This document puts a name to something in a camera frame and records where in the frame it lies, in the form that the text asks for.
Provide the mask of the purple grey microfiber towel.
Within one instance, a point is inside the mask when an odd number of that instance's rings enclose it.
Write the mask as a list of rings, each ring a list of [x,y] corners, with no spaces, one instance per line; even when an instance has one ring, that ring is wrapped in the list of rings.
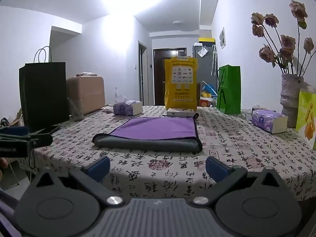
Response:
[[[128,150],[199,153],[199,139],[193,117],[137,117],[110,133],[96,134],[98,147]]]

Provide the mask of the dark green paper bag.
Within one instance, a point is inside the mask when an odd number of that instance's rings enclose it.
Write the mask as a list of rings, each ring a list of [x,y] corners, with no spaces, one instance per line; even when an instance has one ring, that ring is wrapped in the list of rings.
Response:
[[[66,63],[40,62],[39,49],[32,63],[19,69],[19,92],[24,125],[30,132],[63,123],[70,119],[66,93]]]

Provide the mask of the calligraphy print tablecloth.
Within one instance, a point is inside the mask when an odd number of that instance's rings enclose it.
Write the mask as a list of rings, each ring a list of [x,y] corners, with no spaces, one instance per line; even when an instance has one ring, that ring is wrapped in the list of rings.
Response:
[[[61,124],[51,146],[38,148],[19,159],[22,169],[37,173],[42,167],[63,171],[87,166],[100,157],[110,159],[103,185],[124,198],[193,198],[213,186],[206,173],[206,158],[259,172],[277,170],[299,201],[315,197],[315,151],[292,129],[271,135],[242,116],[213,108],[198,110],[197,132],[203,151],[154,152],[97,148],[93,136],[110,133],[127,117],[98,111],[84,120]]]

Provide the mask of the beige hard-shell suitcase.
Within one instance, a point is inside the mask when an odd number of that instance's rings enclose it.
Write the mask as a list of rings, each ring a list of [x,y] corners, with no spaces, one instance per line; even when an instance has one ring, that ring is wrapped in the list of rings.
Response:
[[[84,116],[105,106],[104,80],[99,75],[79,75],[66,80],[73,116]]]

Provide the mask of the purple tissue pack right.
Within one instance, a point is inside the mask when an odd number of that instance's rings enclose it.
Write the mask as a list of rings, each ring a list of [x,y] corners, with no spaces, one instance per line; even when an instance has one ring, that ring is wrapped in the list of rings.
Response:
[[[252,112],[252,124],[271,134],[285,132],[287,122],[287,116],[272,110],[257,109]]]

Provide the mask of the purple tissue pack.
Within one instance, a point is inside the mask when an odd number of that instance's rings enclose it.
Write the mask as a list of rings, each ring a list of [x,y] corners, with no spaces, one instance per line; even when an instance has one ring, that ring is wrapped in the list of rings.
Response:
[[[287,122],[287,116],[272,110],[257,109],[252,112],[252,124],[271,134],[285,132]]]
[[[135,116],[143,112],[141,101],[125,101],[114,105],[114,114],[120,116]]]

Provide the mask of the green paper gift bag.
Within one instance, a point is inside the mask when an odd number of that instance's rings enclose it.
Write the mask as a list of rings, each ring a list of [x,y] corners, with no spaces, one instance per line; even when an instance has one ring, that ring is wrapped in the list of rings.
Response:
[[[225,114],[241,113],[241,68],[225,65],[218,69],[216,108]]]

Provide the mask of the purple tissue pack left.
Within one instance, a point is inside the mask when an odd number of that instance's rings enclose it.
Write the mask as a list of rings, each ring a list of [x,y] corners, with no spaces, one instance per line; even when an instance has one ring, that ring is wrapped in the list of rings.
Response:
[[[143,112],[141,101],[125,101],[114,105],[114,114],[120,116],[135,116]]]

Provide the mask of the white flat product box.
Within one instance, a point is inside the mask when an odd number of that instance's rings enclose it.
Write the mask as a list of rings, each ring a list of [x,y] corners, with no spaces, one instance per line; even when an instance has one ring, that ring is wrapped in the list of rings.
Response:
[[[166,116],[169,117],[194,117],[197,112],[193,109],[175,109],[169,108],[166,111]]]

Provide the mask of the grey textured vase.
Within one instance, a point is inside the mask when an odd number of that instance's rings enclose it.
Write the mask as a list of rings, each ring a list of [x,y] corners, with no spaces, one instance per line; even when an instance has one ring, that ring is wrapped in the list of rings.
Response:
[[[297,123],[299,93],[304,86],[304,78],[293,74],[283,74],[280,104],[282,114],[288,117],[287,126],[295,128]]]

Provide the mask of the yellow printed plastic bag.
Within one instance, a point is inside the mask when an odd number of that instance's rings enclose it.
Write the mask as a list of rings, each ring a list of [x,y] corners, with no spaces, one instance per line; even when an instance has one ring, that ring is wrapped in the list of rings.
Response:
[[[189,56],[165,60],[165,108],[197,109],[198,61]]]

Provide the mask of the dried roses bouquet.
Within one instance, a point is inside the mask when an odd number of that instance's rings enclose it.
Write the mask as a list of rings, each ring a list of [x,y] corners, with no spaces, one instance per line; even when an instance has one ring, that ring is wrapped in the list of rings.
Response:
[[[298,38],[280,35],[277,27],[279,19],[274,14],[251,15],[252,34],[264,38],[266,44],[259,50],[259,57],[273,67],[278,66],[282,73],[303,77],[315,56],[315,43],[310,37],[303,41],[300,31],[307,29],[308,14],[304,3],[292,0],[289,4],[292,16],[296,20]]]

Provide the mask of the dark brown entrance door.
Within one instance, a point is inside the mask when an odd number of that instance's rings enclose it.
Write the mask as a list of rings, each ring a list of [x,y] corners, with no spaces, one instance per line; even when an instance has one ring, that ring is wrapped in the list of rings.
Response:
[[[153,51],[153,68],[154,68],[154,104],[165,104],[165,60],[177,56],[186,56],[186,48],[165,48],[154,49]]]

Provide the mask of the yellow box atop fridge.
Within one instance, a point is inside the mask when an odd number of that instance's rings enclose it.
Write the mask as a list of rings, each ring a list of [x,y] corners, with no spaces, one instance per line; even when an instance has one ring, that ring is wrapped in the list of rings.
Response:
[[[199,38],[199,42],[215,42],[214,38]]]

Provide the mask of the wall picture frame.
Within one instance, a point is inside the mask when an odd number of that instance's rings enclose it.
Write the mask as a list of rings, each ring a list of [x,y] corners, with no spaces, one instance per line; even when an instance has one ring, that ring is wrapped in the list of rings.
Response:
[[[220,31],[219,39],[220,39],[220,47],[221,49],[223,49],[226,46],[226,36],[225,36],[224,27]]]

